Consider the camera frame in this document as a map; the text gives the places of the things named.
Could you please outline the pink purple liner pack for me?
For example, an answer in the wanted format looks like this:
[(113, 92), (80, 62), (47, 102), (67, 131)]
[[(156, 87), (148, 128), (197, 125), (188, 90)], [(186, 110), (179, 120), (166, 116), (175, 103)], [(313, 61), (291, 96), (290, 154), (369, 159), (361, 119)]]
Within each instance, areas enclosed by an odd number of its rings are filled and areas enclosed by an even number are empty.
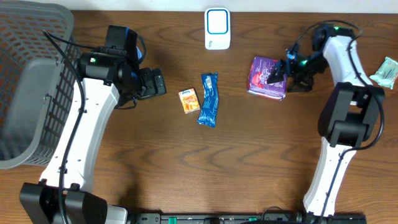
[(268, 84), (267, 79), (277, 63), (276, 59), (255, 56), (248, 75), (247, 92), (252, 95), (283, 100), (286, 96), (286, 84), (282, 82)]

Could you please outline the orange Kleenex tissue pack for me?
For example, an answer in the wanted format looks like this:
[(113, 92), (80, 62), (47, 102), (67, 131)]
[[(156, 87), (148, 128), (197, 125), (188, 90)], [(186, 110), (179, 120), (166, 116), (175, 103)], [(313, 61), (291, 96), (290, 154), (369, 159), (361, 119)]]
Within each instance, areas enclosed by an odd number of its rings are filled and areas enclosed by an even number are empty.
[(181, 91), (178, 95), (185, 114), (189, 114), (200, 109), (200, 104), (194, 88)]

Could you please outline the blue Oreo cookie pack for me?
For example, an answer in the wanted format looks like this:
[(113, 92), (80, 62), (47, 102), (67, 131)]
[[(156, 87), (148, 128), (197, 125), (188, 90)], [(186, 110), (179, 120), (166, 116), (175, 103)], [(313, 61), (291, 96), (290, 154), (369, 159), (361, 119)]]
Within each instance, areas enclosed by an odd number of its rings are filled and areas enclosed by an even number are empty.
[(214, 128), (216, 126), (219, 103), (217, 86), (218, 73), (203, 74), (201, 79), (204, 90), (204, 100), (197, 123)]

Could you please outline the green wet wipes pack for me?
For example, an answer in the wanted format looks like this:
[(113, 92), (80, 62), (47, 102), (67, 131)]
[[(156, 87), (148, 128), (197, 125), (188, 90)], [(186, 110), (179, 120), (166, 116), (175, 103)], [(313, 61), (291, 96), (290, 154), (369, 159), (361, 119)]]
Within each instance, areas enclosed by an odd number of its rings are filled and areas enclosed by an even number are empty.
[(370, 76), (370, 79), (374, 80), (378, 85), (392, 90), (397, 79), (397, 66), (398, 64), (395, 60), (385, 57), (382, 65), (374, 75)]

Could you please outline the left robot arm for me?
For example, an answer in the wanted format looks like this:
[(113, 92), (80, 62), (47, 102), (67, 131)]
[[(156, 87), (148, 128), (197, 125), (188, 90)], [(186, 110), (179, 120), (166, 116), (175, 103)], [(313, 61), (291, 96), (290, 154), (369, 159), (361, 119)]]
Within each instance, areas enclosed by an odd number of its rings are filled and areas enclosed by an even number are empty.
[(128, 27), (109, 26), (101, 47), (90, 47), (76, 65), (72, 106), (53, 158), (19, 199), (33, 223), (131, 223), (128, 210), (92, 193), (104, 129), (114, 110), (167, 91), (159, 68), (142, 68), (146, 46)]

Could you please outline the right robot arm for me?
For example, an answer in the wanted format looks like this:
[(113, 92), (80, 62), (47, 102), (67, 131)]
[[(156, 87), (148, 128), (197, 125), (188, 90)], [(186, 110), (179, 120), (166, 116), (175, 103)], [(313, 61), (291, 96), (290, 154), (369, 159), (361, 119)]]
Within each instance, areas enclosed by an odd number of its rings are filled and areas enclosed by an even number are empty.
[(312, 32), (313, 54), (299, 52), (297, 41), (279, 60), (267, 83), (292, 78), (289, 92), (311, 91), (313, 77), (330, 69), (334, 89), (318, 120), (322, 138), (320, 158), (303, 198), (304, 221), (328, 222), (335, 214), (336, 196), (350, 160), (358, 151), (375, 145), (384, 129), (385, 93), (372, 84), (356, 50), (362, 30), (346, 21), (317, 22)]

